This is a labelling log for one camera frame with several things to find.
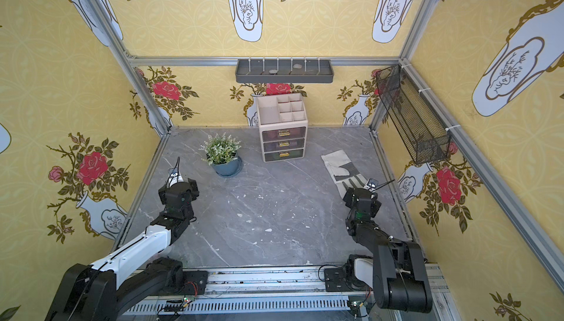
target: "black mesh basket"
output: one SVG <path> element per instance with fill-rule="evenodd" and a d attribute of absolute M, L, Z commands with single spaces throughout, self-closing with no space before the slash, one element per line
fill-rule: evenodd
<path fill-rule="evenodd" d="M 450 134 L 399 65 L 376 74 L 380 100 L 416 165 L 443 160 Z"/>

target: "pink rose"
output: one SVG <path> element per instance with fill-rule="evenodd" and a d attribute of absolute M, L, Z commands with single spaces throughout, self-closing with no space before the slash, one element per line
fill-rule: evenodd
<path fill-rule="evenodd" d="M 106 170 L 108 170 L 106 158 L 100 152 L 92 152 L 92 154 L 84 156 L 76 177 L 82 180 L 84 185 L 90 185 L 100 178 Z"/>
<path fill-rule="evenodd" d="M 180 98 L 180 91 L 178 90 L 178 87 L 166 81 L 153 84 L 153 91 L 156 95 L 161 95 L 168 99 L 178 100 Z"/>
<path fill-rule="evenodd" d="M 451 141 L 448 145 L 448 153 L 454 155 L 458 151 L 458 146 L 456 146 L 454 141 Z"/>
<path fill-rule="evenodd" d="M 63 176 L 63 172 L 64 170 L 59 167 L 58 165 L 54 166 L 52 170 L 49 171 L 49 179 L 52 180 L 55 183 L 58 183 L 61 181 L 61 177 Z"/>
<path fill-rule="evenodd" d="M 439 179 L 439 193 L 441 194 L 442 202 L 454 206 L 462 195 L 460 180 L 447 166 L 444 166 L 437 173 L 437 179 Z"/>
<path fill-rule="evenodd" d="M 266 86 L 267 95 L 279 95 L 283 93 L 292 93 L 292 88 L 289 84 L 268 84 Z"/>

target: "gray marble floor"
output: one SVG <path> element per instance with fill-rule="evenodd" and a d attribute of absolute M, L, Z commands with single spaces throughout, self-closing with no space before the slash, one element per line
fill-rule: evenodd
<path fill-rule="evenodd" d="M 199 150 L 208 134 L 224 132 L 243 146 L 244 168 L 233 178 L 216 175 Z M 257 129 L 174 130 L 125 240 L 162 210 L 157 191 L 179 156 L 180 173 L 195 179 L 200 190 L 192 203 L 197 221 L 167 252 L 184 267 L 321 265 L 343 263 L 352 253 L 370 254 L 347 234 L 348 209 L 321 159 L 338 149 L 366 178 L 385 181 L 366 127 L 309 128 L 303 159 L 273 163 L 262 161 Z M 387 188 L 379 190 L 379 200 L 377 224 L 406 239 Z"/>

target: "drawer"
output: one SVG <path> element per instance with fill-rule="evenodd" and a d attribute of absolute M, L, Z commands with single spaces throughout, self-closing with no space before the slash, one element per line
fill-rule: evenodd
<path fill-rule="evenodd" d="M 289 149 L 302 148 L 303 142 L 304 139 L 265 142 L 264 152 L 287 151 Z"/>
<path fill-rule="evenodd" d="M 279 160 L 289 160 L 292 158 L 300 158 L 303 156 L 302 149 L 294 149 L 291 151 L 281 151 L 281 152 L 271 152 L 264 154 L 265 162 L 279 161 Z"/>
<path fill-rule="evenodd" d="M 262 132 L 262 140 L 264 142 L 299 139 L 302 137 L 306 137 L 306 127 L 292 127 L 290 129 Z"/>

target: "blue plant pot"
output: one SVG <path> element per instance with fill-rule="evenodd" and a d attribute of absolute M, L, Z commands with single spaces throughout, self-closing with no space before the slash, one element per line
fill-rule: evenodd
<path fill-rule="evenodd" d="M 243 169 L 243 160 L 241 156 L 235 154 L 237 159 L 224 163 L 224 164 L 212 164 L 211 167 L 215 170 L 215 172 L 224 178 L 232 177 L 239 173 L 241 169 Z"/>

